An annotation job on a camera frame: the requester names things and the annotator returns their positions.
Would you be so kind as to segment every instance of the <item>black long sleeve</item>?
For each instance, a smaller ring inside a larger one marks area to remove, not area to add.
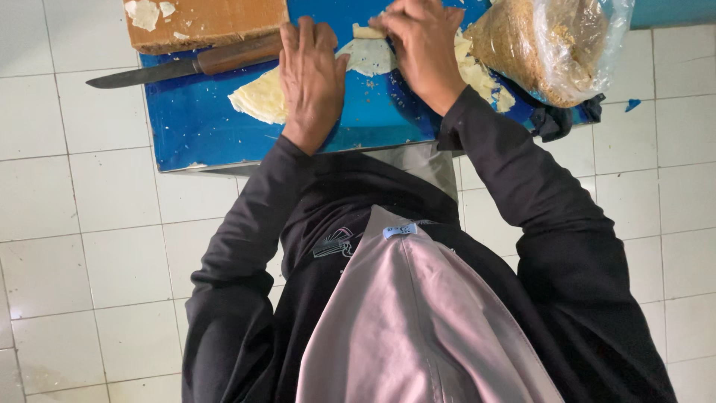
[[[579,181],[470,87],[442,126],[459,135],[504,220],[523,228],[519,280],[588,393],[674,401],[629,291],[624,244]]]
[[[195,290],[186,305],[184,402],[270,399],[269,388],[262,387],[272,381],[264,370],[275,359],[268,300],[274,279],[266,263],[313,165],[280,137],[211,238],[201,270],[191,276]]]

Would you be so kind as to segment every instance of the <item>dough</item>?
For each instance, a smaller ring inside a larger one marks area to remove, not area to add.
[[[398,61],[385,39],[353,39],[342,47],[336,57],[349,53],[349,70],[355,70],[367,77],[385,74],[397,69]]]
[[[487,67],[475,62],[475,58],[468,54],[472,44],[472,41],[463,38],[463,33],[458,30],[454,45],[460,76],[483,99],[490,104],[495,103],[498,112],[507,112],[515,105],[515,98],[490,76],[490,70]]]
[[[283,125],[289,114],[286,98],[281,90],[279,67],[239,87],[228,99],[238,112],[247,113],[268,124]]]
[[[159,9],[154,1],[139,0],[125,3],[127,15],[132,19],[132,25],[143,28],[149,32],[157,28]]]
[[[162,10],[162,18],[174,14],[174,11],[176,11],[174,4],[171,4],[169,1],[162,1],[159,3],[159,8]]]
[[[359,39],[385,39],[385,32],[371,27],[361,27],[356,22],[353,24],[353,37]]]
[[[490,76],[486,67],[479,65],[474,57],[468,55],[471,43],[462,38],[461,32],[455,37],[455,58],[458,60],[460,76],[490,104],[496,102],[498,112],[506,112],[515,104],[515,99]],[[345,53],[351,55],[347,70],[356,70],[368,77],[385,74],[397,68],[395,55],[385,39],[353,39],[336,53],[336,57]],[[281,90],[279,68],[263,73],[229,95],[228,99],[233,108],[265,123],[285,124],[289,111]]]

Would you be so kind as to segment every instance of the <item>black sweatshirt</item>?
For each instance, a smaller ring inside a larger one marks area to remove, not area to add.
[[[518,275],[460,230],[432,184],[360,153],[309,157],[283,136],[211,239],[186,303],[184,402],[293,402],[306,344],[374,204],[454,249],[520,324],[567,402],[675,402],[629,292],[614,223],[528,131],[470,87],[442,122],[507,223],[523,228]],[[284,246],[274,314],[266,263]],[[325,240],[341,237],[342,247]]]

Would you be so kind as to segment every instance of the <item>person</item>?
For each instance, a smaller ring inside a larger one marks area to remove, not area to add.
[[[363,153],[315,155],[341,115],[348,56],[304,16],[281,27],[283,133],[191,276],[184,402],[675,401],[614,223],[462,81],[462,19],[439,0],[396,0],[369,23],[522,227],[517,275],[460,230],[439,169],[426,181]]]

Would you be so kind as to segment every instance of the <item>wooden knife handle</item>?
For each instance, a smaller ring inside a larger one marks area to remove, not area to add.
[[[201,52],[196,59],[204,74],[214,75],[276,60],[283,48],[281,35],[276,32],[264,37],[209,49]]]

